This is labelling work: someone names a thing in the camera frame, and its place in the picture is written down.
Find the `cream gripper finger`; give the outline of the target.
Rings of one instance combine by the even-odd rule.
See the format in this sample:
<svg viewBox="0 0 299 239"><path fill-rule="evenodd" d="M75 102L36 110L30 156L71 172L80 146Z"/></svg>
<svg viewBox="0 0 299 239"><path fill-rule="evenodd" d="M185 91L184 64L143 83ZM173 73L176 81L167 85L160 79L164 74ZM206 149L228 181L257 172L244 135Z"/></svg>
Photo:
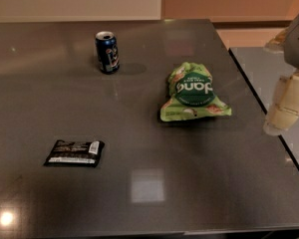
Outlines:
<svg viewBox="0 0 299 239"><path fill-rule="evenodd" d="M281 76L273 94L263 126L269 135L287 131L299 119L299 71Z"/></svg>
<svg viewBox="0 0 299 239"><path fill-rule="evenodd" d="M264 49L271 53L283 53L286 35L287 30L282 30L274 38L272 38L265 44Z"/></svg>

